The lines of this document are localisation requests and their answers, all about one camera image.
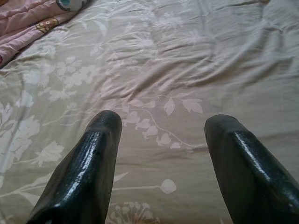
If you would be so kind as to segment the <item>grey floral bed sheet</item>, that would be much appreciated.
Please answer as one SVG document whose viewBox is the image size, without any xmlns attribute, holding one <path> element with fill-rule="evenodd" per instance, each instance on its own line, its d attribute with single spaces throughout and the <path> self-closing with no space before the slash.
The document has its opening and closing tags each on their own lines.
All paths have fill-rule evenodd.
<svg viewBox="0 0 299 224">
<path fill-rule="evenodd" d="M 237 118 L 299 182 L 299 0 L 90 0 L 0 67 L 0 224 L 90 120 L 122 120 L 105 224 L 233 224 L 204 135 Z"/>
</svg>

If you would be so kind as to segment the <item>pink cartoon print quilt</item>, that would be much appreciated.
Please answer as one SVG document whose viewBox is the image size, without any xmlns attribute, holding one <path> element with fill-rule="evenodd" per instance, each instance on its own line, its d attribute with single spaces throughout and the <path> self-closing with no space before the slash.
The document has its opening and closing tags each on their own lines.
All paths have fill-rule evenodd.
<svg viewBox="0 0 299 224">
<path fill-rule="evenodd" d="M 91 0 L 0 0 L 0 68 Z"/>
</svg>

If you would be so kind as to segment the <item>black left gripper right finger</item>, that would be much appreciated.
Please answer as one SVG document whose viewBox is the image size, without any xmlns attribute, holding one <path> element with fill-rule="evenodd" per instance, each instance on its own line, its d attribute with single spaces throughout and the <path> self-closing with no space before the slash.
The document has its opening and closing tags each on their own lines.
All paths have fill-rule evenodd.
<svg viewBox="0 0 299 224">
<path fill-rule="evenodd" d="M 299 182 L 251 131 L 220 114 L 205 137 L 233 224 L 299 224 Z"/>
</svg>

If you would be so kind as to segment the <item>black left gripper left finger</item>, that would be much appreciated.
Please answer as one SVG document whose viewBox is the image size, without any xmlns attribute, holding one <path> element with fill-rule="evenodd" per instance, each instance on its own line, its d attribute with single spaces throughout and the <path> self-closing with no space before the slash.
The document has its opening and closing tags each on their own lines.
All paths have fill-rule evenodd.
<svg viewBox="0 0 299 224">
<path fill-rule="evenodd" d="M 121 131 L 117 113 L 99 112 L 54 170 L 27 224 L 105 224 Z"/>
</svg>

